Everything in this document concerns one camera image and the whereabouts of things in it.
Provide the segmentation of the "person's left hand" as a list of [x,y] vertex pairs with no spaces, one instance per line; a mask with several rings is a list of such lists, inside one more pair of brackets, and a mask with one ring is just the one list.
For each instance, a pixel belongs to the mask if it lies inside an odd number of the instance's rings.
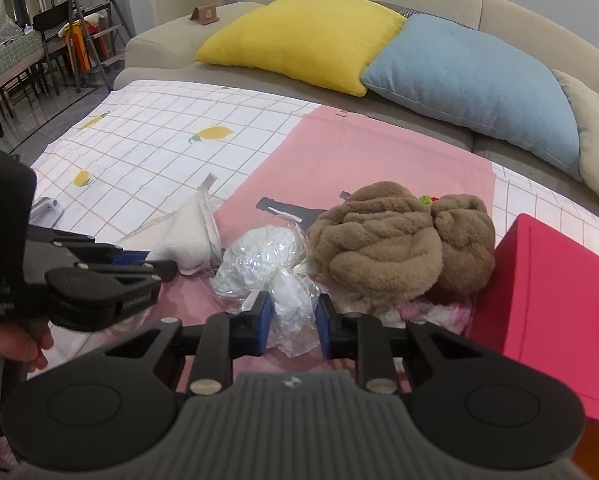
[[26,363],[30,372],[44,370],[48,366],[45,350],[54,346],[50,330],[34,338],[17,324],[0,324],[0,356],[15,362]]

